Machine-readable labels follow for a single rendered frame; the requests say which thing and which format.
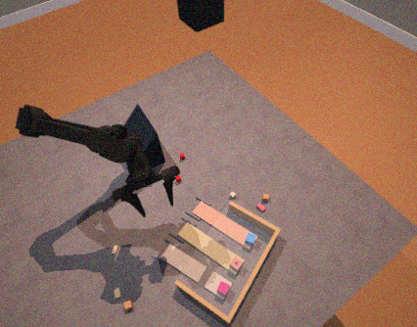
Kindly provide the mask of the tan open-top box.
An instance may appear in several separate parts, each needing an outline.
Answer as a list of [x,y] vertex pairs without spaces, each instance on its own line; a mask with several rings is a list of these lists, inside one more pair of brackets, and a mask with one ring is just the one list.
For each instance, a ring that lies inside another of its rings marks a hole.
[[230,200],[174,284],[230,324],[281,229]]

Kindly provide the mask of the salmon-pink flat strip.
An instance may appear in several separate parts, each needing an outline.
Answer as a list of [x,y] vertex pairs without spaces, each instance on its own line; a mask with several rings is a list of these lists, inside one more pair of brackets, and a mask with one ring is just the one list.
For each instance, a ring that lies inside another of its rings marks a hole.
[[220,212],[211,208],[207,204],[203,203],[202,201],[197,205],[194,209],[193,214],[213,226],[219,216],[221,215]]

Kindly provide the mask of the pale yellow strip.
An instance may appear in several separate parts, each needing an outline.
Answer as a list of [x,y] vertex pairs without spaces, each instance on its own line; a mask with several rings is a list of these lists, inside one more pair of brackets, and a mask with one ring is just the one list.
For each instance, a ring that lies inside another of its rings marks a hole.
[[184,225],[184,227],[180,230],[180,232],[177,235],[185,241],[187,241],[192,246],[194,246],[196,249],[201,245],[201,243],[207,236],[205,233],[203,233],[202,231],[200,231],[188,222]]

